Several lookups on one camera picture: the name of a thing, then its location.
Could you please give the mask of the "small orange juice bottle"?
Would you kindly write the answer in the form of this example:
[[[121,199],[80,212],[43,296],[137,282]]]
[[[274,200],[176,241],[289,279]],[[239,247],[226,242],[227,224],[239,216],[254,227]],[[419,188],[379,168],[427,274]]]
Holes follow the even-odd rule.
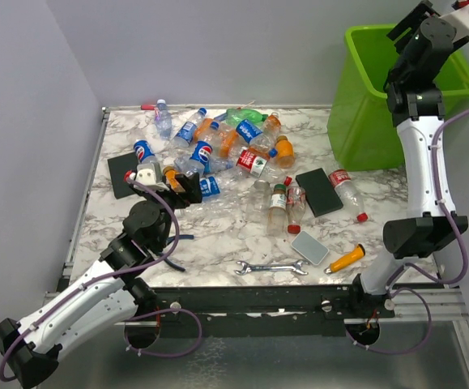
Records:
[[[178,171],[172,166],[166,166],[163,169],[163,174],[166,178],[166,181],[168,185],[171,187],[171,189],[176,192],[176,193],[183,193],[185,189],[181,186],[179,181],[176,179],[176,176],[178,174]]]

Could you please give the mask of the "clear label-less bottle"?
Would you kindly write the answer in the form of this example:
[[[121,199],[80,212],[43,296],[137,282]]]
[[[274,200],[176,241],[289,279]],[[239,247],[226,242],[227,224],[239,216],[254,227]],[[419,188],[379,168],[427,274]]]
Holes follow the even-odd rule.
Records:
[[[268,181],[256,180],[249,188],[245,207],[245,220],[263,222],[267,216],[271,197],[271,186]]]

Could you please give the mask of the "starbucks coffee bottle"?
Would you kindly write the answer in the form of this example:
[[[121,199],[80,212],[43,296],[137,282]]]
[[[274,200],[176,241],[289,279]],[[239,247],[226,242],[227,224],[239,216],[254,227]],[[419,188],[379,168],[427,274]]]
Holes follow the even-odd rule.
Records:
[[[270,199],[266,233],[270,236],[279,236],[284,230],[286,218],[287,187],[276,184]]]

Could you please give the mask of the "red label cola bottle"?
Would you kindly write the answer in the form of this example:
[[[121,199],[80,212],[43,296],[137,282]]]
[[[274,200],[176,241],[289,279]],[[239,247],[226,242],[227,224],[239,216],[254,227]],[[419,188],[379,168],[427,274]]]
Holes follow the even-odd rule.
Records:
[[[286,211],[287,231],[292,235],[301,232],[301,221],[305,214],[305,190],[299,186],[288,187]]]

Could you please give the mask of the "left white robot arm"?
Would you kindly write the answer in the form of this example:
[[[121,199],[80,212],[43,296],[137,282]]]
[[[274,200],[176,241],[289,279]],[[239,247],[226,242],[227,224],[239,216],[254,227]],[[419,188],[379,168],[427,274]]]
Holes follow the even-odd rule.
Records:
[[[146,186],[139,177],[135,171],[125,180],[142,201],[130,209],[121,233],[83,275],[37,311],[0,322],[1,381],[37,387],[62,358],[106,327],[183,311],[162,306],[140,276],[177,248],[175,212],[201,203],[200,178],[178,174],[181,189],[175,191],[166,181]]]

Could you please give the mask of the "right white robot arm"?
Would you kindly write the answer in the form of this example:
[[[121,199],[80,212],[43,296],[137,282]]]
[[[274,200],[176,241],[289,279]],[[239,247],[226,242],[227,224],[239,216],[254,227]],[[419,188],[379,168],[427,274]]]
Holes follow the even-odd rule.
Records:
[[[457,214],[448,187],[443,150],[445,104],[435,84],[450,55],[469,41],[469,1],[439,15],[420,2],[388,33],[399,55],[384,84],[387,107],[407,171],[407,216],[383,228],[384,251],[352,281],[348,310],[364,317],[390,296],[390,288],[418,259],[451,242],[463,243],[466,216]]]

